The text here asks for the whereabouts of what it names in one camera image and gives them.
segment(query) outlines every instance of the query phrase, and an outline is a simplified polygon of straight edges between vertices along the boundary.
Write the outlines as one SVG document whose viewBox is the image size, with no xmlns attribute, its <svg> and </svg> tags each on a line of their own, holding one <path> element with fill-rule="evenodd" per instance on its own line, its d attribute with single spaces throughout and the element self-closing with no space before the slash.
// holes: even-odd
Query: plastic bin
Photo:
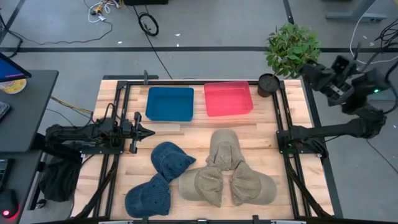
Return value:
<svg viewBox="0 0 398 224">
<path fill-rule="evenodd" d="M 193 88 L 149 88 L 145 115 L 153 121 L 191 121 Z"/>
<path fill-rule="evenodd" d="M 208 116 L 246 114 L 253 110 L 249 83 L 246 81 L 205 84 Z"/>
</svg>

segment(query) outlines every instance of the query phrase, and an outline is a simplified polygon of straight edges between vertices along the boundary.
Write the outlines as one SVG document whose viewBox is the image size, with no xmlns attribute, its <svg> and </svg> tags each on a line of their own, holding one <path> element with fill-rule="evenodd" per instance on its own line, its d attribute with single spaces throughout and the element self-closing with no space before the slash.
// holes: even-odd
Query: green leaves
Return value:
<svg viewBox="0 0 398 224">
<path fill-rule="evenodd" d="M 288 58 L 292 59 L 292 60 L 300 60 L 300 58 L 296 55 L 288 55 Z"/>
<path fill-rule="evenodd" d="M 320 50 L 317 35 L 307 27 L 285 24 L 269 34 L 265 53 L 276 75 L 298 78 L 298 69 L 309 60 L 317 61 Z"/>
<path fill-rule="evenodd" d="M 303 53 L 303 48 L 301 48 L 301 47 L 293 47 L 293 52 L 295 54 L 301 54 L 301 53 Z"/>
</svg>

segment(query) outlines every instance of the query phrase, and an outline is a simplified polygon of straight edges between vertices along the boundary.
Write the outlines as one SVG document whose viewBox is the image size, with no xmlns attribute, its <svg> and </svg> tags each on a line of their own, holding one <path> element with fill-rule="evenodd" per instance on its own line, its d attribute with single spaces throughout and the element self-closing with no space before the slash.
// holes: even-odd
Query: beige baseball cap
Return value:
<svg viewBox="0 0 398 224">
<path fill-rule="evenodd" d="M 206 200 L 221 206 L 223 175 L 218 167 L 188 170 L 179 177 L 178 186 L 180 195 L 187 200 Z"/>
<path fill-rule="evenodd" d="M 277 189 L 271 177 L 256 172 L 241 162 L 232 175 L 231 192 L 235 205 L 266 205 L 275 200 Z"/>
<path fill-rule="evenodd" d="M 206 161 L 208 166 L 217 166 L 221 170 L 235 170 L 240 162 L 244 162 L 236 133 L 230 129 L 215 131 Z"/>
</svg>

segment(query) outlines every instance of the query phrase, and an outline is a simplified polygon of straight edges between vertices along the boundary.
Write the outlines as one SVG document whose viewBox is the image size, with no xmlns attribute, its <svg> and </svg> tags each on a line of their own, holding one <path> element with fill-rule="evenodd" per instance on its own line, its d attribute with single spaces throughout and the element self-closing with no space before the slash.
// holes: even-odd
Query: pink tray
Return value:
<svg viewBox="0 0 398 224">
<path fill-rule="evenodd" d="M 246 114 L 253 110 L 253 102 L 246 81 L 205 84 L 208 116 Z"/>
</svg>

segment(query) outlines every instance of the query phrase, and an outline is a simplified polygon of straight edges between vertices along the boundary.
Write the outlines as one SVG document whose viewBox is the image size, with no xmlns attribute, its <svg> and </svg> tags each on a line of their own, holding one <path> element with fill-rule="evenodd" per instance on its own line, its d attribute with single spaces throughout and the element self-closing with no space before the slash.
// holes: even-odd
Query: wooden table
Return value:
<svg viewBox="0 0 398 224">
<path fill-rule="evenodd" d="M 105 107 L 114 100 L 117 80 L 103 80 L 98 93 L 95 107 L 95 118 L 102 118 Z M 307 102 L 300 80 L 286 80 L 286 92 L 294 125 L 311 127 L 311 119 L 307 109 Z M 178 193 L 178 180 L 170 184 L 171 203 L 170 214 L 167 216 L 150 217 L 151 220 L 250 220 L 252 215 L 259 215 L 260 219 L 288 219 L 293 218 L 292 207 L 287 185 L 286 171 L 282 155 L 279 153 L 275 132 L 277 123 L 272 97 L 261 98 L 251 86 L 251 95 L 254 109 L 249 114 L 208 117 L 205 106 L 203 85 L 192 85 L 195 90 L 195 112 L 192 122 L 153 122 L 145 116 L 147 94 L 151 86 L 132 86 L 127 119 L 133 120 L 134 112 L 142 115 L 143 127 L 153 130 L 156 135 L 144 139 L 137 144 L 138 153 L 128 151 L 127 140 L 124 154 L 121 155 L 114 191 L 111 219 L 132 219 L 124 208 L 124 198 L 133 187 L 147 182 L 156 174 L 150 161 L 150 154 L 156 145 L 171 141 L 180 146 L 188 155 L 197 159 L 189 169 L 203 167 L 209 154 L 210 138 L 213 132 L 220 128 L 229 128 L 236 132 L 239 138 L 241 151 L 248 165 L 264 174 L 271 176 L 276 184 L 278 194 L 269 205 L 243 204 L 234 206 L 231 199 L 229 181 L 233 171 L 223 172 L 224 189 L 221 208 L 210 205 L 208 202 L 192 202 L 185 200 Z M 280 95 L 280 108 L 283 109 Z M 301 154 L 301 163 L 308 190 L 318 203 L 329 213 L 333 213 L 331 200 L 326 186 L 323 167 L 315 154 Z M 75 206 L 72 216 L 76 215 L 89 201 L 98 186 L 103 156 L 97 155 L 88 161 L 80 171 L 75 193 Z M 103 215 L 106 203 L 105 194 L 101 203 L 100 215 Z M 301 194 L 296 188 L 300 214 L 304 215 Z"/>
</svg>

